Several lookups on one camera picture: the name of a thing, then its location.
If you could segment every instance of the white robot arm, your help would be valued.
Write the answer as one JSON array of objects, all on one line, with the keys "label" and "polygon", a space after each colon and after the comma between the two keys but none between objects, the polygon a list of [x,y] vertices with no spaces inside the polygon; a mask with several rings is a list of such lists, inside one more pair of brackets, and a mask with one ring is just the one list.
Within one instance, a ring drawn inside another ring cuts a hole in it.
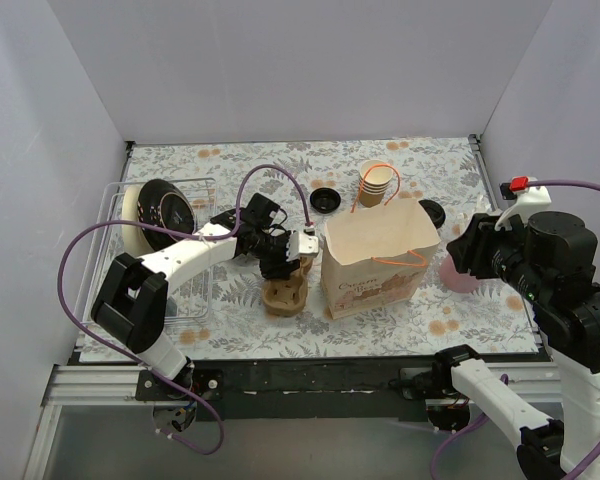
[{"label": "white robot arm", "polygon": [[245,221],[234,236],[223,238],[235,226],[235,210],[230,210],[196,232],[204,241],[183,240],[139,258],[119,255],[100,287],[91,318],[147,365],[178,382],[187,358],[163,332],[170,294],[211,266],[242,253],[260,260],[265,278],[288,278],[299,267],[300,257],[318,255],[318,238],[312,228],[271,235],[268,227],[277,208],[256,194],[244,209]]},{"label": "white robot arm", "polygon": [[578,478],[600,480],[600,285],[593,282],[592,263],[597,238],[578,217],[544,211],[550,204],[546,190],[517,182],[509,193],[519,208],[516,203],[504,218],[474,215],[447,249],[459,273],[500,278],[531,303],[560,371],[564,423],[513,393],[467,345],[438,352],[432,372],[413,384],[474,401],[505,433],[527,478],[563,478],[593,451],[599,455]]}]

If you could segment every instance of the floral tablecloth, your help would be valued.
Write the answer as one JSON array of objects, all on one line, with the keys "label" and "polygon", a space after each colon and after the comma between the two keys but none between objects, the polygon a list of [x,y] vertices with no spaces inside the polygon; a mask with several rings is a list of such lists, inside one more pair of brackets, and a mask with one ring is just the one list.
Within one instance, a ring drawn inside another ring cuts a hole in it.
[{"label": "floral tablecloth", "polygon": [[[232,208],[245,173],[274,163],[292,172],[305,194],[328,186],[342,196],[338,212],[351,205],[358,165],[367,159],[393,164],[402,173],[401,197],[431,198],[446,209],[442,243],[414,297],[408,303],[333,320],[320,287],[318,257],[310,272],[304,311],[291,318],[265,313],[262,279],[255,260],[238,258],[214,268],[208,315],[190,324],[169,325],[167,333],[192,359],[393,356],[432,354],[468,343],[478,352],[535,352],[534,335],[523,301],[500,281],[485,281],[473,294],[447,290],[438,279],[446,243],[461,233],[479,195],[486,195],[479,167],[464,138],[244,143],[136,147],[126,179],[214,177],[217,211]],[[245,190],[281,204],[288,228],[303,225],[299,195],[275,171],[258,172]],[[312,212],[322,232],[328,216]],[[99,327],[90,328],[103,333]],[[119,356],[85,339],[81,361],[112,361]]]}]

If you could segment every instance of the black lid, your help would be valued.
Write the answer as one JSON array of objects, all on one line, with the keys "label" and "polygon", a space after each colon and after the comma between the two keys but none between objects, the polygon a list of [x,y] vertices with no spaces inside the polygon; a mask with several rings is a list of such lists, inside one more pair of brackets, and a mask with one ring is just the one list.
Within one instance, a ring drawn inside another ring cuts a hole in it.
[{"label": "black lid", "polygon": [[[196,217],[187,198],[174,184],[160,178],[149,180],[140,189],[138,220],[182,233],[193,233],[196,230]],[[142,233],[156,252],[182,240],[181,237],[145,228]]]},{"label": "black lid", "polygon": [[309,197],[311,206],[319,213],[331,213],[340,206],[340,194],[332,188],[318,188]]},{"label": "black lid", "polygon": [[438,202],[434,202],[433,200],[420,200],[420,205],[424,208],[424,211],[427,212],[429,217],[431,217],[431,221],[435,225],[436,228],[440,228],[444,225],[444,221],[447,218],[447,215],[444,213],[444,208]]}]

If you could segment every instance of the gray floor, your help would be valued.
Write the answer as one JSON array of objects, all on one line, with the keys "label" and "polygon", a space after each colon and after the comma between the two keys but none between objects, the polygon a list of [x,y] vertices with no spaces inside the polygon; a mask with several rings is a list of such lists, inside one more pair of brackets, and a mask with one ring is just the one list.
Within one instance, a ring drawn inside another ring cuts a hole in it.
[{"label": "gray floor", "polygon": [[[150,407],[65,407],[45,478],[428,479],[445,438],[391,419],[234,420],[225,427],[222,450],[202,457],[156,435]],[[194,424],[186,436],[209,445],[215,433],[214,424]],[[524,478],[492,423],[450,446],[440,475]]]}]

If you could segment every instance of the red clip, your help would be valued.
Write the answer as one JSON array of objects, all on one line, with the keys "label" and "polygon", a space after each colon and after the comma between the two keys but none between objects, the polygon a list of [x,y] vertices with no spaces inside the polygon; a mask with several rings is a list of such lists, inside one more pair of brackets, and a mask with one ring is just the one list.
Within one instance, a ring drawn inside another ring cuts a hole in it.
[{"label": "red clip", "polygon": [[529,177],[515,177],[511,180],[511,185],[509,185],[509,190],[512,192],[519,192],[521,190],[527,189],[527,184],[529,183]]}]

